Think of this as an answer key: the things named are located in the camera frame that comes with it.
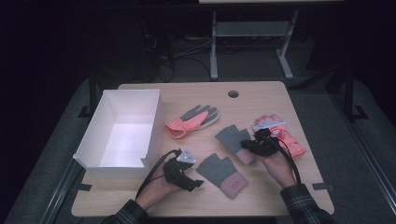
white cardboard box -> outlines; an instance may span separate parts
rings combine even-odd
[[[96,178],[144,179],[161,157],[160,90],[104,91],[73,158]]]

shirt cuff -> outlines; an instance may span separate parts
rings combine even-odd
[[[116,216],[127,223],[145,223],[149,214],[134,200],[129,200]]]
[[[280,191],[291,215],[300,213],[306,207],[318,207],[305,184],[296,184]]]

black cable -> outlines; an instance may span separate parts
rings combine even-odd
[[[167,152],[165,155],[163,155],[158,161],[157,163],[154,165],[154,167],[151,169],[151,171],[148,173],[148,176],[146,177],[146,179],[143,181],[142,185],[140,186],[139,190],[136,193],[136,197],[137,198],[140,193],[142,192],[142,190],[146,187],[146,185],[151,181],[152,175],[154,175],[154,173],[157,171],[158,167],[161,165],[161,163],[163,163],[163,161],[166,159],[166,157],[168,157],[171,153],[175,153],[177,152],[177,149],[173,149],[172,151]]]
[[[266,138],[266,139],[269,140],[272,144],[274,144],[274,146],[277,147],[277,149],[280,151],[280,153],[282,153],[282,155],[286,158],[286,160],[288,161],[288,163],[289,163],[291,169],[292,169],[293,172],[294,172],[294,175],[295,175],[295,177],[296,177],[297,184],[301,184],[300,173],[298,172],[297,165],[296,165],[296,163],[294,162],[294,160],[293,160],[293,158],[291,157],[291,155],[289,155],[289,154],[283,149],[283,147],[281,147],[281,146],[279,145],[279,143],[275,143],[271,138],[269,138],[269,137],[267,137],[267,136],[264,136],[264,138]],[[288,152],[290,153],[290,150],[289,150],[288,146],[287,146],[282,140],[279,140],[279,141],[280,141],[281,143],[283,143],[283,144],[286,146],[286,149],[287,149]]]

person's right hand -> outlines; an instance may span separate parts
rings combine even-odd
[[[256,155],[267,168],[268,173],[282,187],[282,189],[297,184],[288,161],[280,151],[267,157]]]

dark background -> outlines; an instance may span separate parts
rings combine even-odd
[[[89,77],[93,68],[97,69],[98,64],[110,67],[109,76],[122,74],[128,69],[117,62],[101,64],[101,58],[108,55],[104,55],[90,38],[112,49],[121,61],[128,59],[124,55],[126,48],[121,45],[136,44],[134,54],[144,55],[145,63],[134,61],[134,68],[142,69],[143,75],[120,75],[120,82],[150,81],[156,75],[155,66],[146,60],[152,55],[145,53],[145,42],[138,37],[143,32],[141,27],[135,26],[139,31],[133,38],[139,41],[133,43],[122,38],[126,34],[120,32],[120,24],[140,24],[145,12],[135,12],[132,17],[125,16],[130,15],[125,11],[121,13],[123,16],[120,12],[102,14],[98,10],[77,9],[76,2],[0,2],[0,221],[7,216],[81,82]],[[98,2],[79,1],[78,5],[98,6]],[[377,103],[395,124],[396,46],[393,43],[396,39],[396,7],[386,1],[376,1],[375,4],[371,1],[368,4],[346,2],[348,7],[338,7],[337,10],[326,7],[301,10],[293,38],[304,40],[313,36],[317,40],[307,69],[323,70],[346,61],[355,77],[370,88]],[[166,35],[163,36],[163,31],[175,37],[183,36],[187,31],[194,35],[210,34],[210,28],[207,29],[210,27],[210,11],[194,10],[171,15],[157,12],[155,15],[166,20],[158,22],[156,16],[151,17],[145,21],[145,32],[158,35],[164,50]],[[111,88],[117,83],[102,79],[102,85]]]

